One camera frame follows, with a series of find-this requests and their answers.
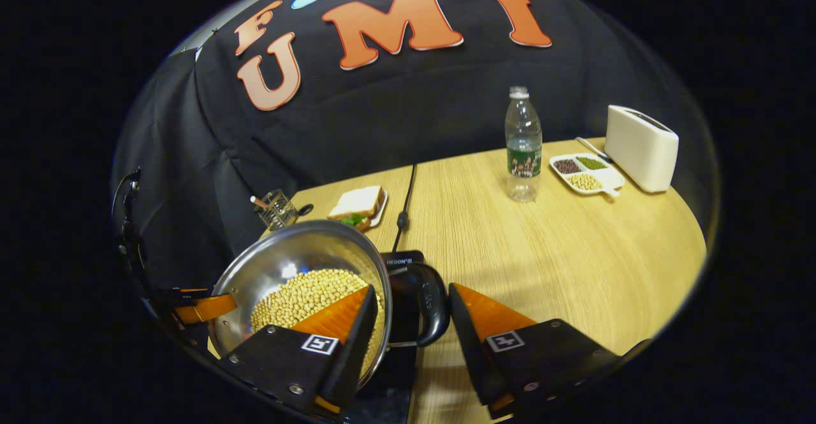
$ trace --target white toaster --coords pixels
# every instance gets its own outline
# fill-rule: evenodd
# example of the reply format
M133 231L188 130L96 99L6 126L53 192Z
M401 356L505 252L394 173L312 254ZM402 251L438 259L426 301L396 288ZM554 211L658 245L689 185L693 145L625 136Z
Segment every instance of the white toaster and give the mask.
M610 105L604 153L649 193L667 191L680 139L657 120L631 108Z

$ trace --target plastic bottle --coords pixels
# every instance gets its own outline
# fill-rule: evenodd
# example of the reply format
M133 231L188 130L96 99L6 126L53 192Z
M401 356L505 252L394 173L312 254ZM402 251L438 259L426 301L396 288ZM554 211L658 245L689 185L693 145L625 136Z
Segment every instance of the plastic bottle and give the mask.
M541 172L541 122L523 86L510 88L504 117L507 142L507 195L520 203L536 200Z

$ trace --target green label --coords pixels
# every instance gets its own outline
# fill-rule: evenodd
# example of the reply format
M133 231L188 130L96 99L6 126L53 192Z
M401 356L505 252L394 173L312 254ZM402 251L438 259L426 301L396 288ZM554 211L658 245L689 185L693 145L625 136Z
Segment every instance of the green label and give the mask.
M507 149L507 171L516 177L535 177L541 172L541 150Z

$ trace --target red beans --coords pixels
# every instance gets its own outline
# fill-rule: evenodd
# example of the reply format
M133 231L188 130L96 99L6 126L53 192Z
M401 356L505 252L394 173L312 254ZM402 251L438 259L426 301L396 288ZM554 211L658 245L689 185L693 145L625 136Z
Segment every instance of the red beans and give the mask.
M572 174L573 172L580 172L581 168L572 159L561 159L553 163L557 171L562 174Z

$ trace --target pot handle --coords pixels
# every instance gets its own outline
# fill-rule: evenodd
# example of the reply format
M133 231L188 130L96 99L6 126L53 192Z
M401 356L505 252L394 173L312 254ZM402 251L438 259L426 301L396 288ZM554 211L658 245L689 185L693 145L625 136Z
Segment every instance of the pot handle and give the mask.
M422 330L417 337L416 346L428 346L444 335L451 317L448 314L445 282L437 270L424 263L409 263L405 267L388 272L388 276L407 282L411 285L410 290L416 292L419 313L422 314ZM399 345L413 346L414 343L393 343L391 347Z

